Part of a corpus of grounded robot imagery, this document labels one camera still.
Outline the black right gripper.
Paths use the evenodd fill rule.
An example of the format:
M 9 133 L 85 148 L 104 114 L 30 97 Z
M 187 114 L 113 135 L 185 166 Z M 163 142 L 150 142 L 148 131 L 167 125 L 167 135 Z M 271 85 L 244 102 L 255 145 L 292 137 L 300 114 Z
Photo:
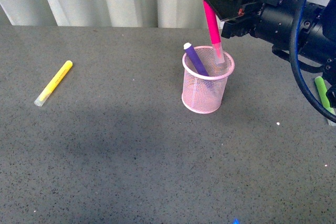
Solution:
M 221 37 L 251 35 L 288 50 L 298 0 L 204 0 L 220 20 Z M 324 6 L 308 2 L 299 25 L 300 50 L 324 47 L 322 14 Z

